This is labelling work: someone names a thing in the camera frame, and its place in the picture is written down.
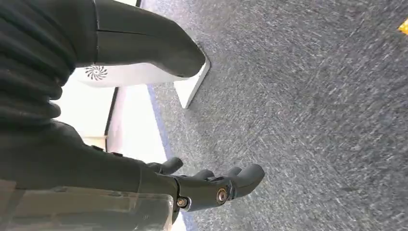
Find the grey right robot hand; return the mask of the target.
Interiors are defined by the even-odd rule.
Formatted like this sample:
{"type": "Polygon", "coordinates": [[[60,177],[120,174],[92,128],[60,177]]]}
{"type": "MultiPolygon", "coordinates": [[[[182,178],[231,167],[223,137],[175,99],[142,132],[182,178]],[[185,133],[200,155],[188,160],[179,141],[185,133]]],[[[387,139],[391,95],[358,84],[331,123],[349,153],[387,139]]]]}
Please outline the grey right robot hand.
{"type": "Polygon", "coordinates": [[[206,57],[174,21],[115,0],[0,3],[0,228],[3,231],[167,231],[180,210],[250,194],[252,164],[216,177],[177,176],[179,158],[144,163],[85,144],[57,121],[75,69],[148,63],[193,77],[206,57]]]}

